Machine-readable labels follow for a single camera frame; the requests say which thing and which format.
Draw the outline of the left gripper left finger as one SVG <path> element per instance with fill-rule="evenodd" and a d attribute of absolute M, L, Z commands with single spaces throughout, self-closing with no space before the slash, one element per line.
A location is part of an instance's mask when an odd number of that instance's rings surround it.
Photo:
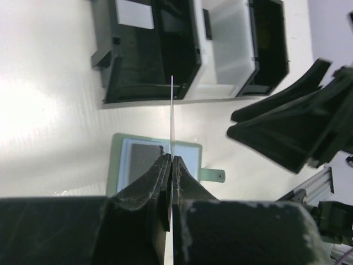
<path fill-rule="evenodd" d="M 162 264 L 172 157 L 113 196 L 1 199 L 2 264 Z"/>

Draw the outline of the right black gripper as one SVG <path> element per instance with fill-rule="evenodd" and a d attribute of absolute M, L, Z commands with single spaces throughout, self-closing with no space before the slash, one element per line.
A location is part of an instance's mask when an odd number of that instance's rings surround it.
<path fill-rule="evenodd" d="M 234 111 L 227 129 L 228 138 L 250 147 L 288 171 L 298 174 L 308 159 L 307 150 L 299 141 L 299 117 L 285 114 L 268 117 L 270 112 L 321 89 L 320 83 L 332 62 L 323 58 L 296 82 L 263 100 Z M 308 165 L 318 168 L 330 162 L 337 152 L 352 154 L 352 67 L 344 66 L 334 73 L 327 85 L 335 94 L 323 103 L 328 121 L 315 141 Z"/>

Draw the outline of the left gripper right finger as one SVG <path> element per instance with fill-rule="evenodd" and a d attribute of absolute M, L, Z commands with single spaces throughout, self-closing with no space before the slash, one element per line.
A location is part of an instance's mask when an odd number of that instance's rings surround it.
<path fill-rule="evenodd" d="M 221 201 L 173 159 L 175 264 L 330 264 L 309 212 L 295 202 Z"/>

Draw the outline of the green card holder wallet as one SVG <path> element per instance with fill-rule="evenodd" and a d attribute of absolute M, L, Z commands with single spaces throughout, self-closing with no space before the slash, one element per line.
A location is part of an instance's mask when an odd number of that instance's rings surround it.
<path fill-rule="evenodd" d="M 223 183 L 222 169 L 202 168 L 200 144 L 117 133 L 113 135 L 110 150 L 106 195 L 112 196 L 146 173 L 155 160 L 164 154 L 182 157 L 190 175 L 198 182 Z"/>

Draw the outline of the silver credit card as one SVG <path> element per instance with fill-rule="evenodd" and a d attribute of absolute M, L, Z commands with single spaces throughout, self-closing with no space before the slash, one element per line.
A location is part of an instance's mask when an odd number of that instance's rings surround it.
<path fill-rule="evenodd" d="M 175 140 L 174 140 L 174 76 L 171 75 L 170 78 L 170 152 L 172 156 L 172 162 L 174 161 L 174 156 L 175 156 Z M 172 264 L 174 264 L 174 210 L 173 210 L 173 204 L 172 204 L 172 231 L 171 231 L 171 244 L 172 244 Z"/>
<path fill-rule="evenodd" d="M 152 7 L 150 5 L 126 0 L 117 0 L 115 4 L 119 24 L 149 30 L 154 29 Z"/>

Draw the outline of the black credit card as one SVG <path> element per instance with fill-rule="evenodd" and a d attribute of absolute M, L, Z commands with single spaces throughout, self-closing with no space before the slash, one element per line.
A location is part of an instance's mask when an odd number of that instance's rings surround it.
<path fill-rule="evenodd" d="M 210 12 L 207 9 L 203 9 L 204 15 L 204 25 L 205 25 L 205 34 L 207 40 L 212 40 L 212 29 L 211 29 L 211 20 L 210 20 Z"/>

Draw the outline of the black white sorting tray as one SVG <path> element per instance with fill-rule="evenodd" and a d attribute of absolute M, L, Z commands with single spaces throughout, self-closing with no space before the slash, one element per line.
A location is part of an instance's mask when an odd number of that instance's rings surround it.
<path fill-rule="evenodd" d="M 289 72 L 283 1 L 134 1 L 154 29 L 121 25 L 115 1 L 92 1 L 104 104 L 268 96 Z M 206 39 L 203 9 L 210 12 Z"/>

